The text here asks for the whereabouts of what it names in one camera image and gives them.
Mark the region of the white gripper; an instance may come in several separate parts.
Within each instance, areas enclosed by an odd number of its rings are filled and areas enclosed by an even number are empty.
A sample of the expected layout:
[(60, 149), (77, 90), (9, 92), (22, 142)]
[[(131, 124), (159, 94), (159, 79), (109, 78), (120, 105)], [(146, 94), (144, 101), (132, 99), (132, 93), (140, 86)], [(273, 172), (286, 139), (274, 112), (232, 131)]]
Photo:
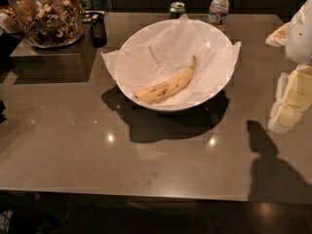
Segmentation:
[[(298, 64), (312, 63), (312, 0), (306, 0), (292, 17), (271, 33), (265, 43), (273, 47), (286, 44), (286, 56)], [(282, 134), (291, 130), (312, 105), (312, 66), (299, 65), (278, 79), (268, 129)]]

